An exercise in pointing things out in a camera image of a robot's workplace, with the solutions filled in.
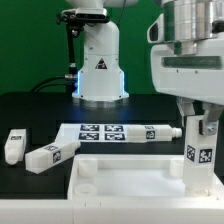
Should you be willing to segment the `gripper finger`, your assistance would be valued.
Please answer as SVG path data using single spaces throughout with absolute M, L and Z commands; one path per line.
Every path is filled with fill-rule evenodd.
M 182 116 L 191 116 L 195 114 L 194 101 L 189 98 L 178 97 L 177 106 Z
M 213 103 L 203 103 L 203 118 L 199 122 L 199 133 L 201 135 L 211 136 L 218 131 L 219 118 L 223 112 L 223 106 Z

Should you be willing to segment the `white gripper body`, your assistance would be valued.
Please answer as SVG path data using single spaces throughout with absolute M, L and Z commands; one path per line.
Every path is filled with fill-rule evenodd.
M 151 50 L 157 92 L 224 105 L 224 37 L 200 41 L 196 55 L 176 56 L 168 44 Z

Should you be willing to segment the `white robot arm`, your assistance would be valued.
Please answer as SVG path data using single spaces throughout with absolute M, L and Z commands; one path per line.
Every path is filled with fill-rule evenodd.
M 224 112 L 224 0 L 66 0 L 67 37 L 84 37 L 70 60 L 72 97 L 109 107 L 151 88 L 179 98 L 189 115 L 204 104 L 202 135 Z

